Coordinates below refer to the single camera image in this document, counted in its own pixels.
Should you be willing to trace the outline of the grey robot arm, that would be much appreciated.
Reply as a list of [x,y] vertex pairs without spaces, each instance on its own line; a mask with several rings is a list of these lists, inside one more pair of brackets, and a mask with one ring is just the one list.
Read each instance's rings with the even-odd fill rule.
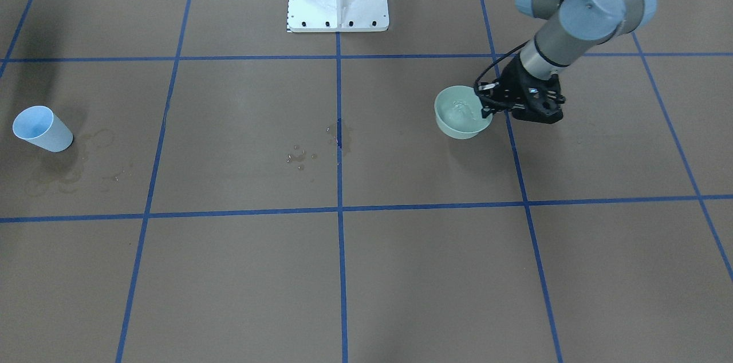
[[510,63],[492,82],[473,84],[482,118],[500,112],[526,122],[552,125],[566,102],[560,73],[591,48],[646,26],[657,0],[515,0],[523,14],[544,21],[534,37],[514,48]]

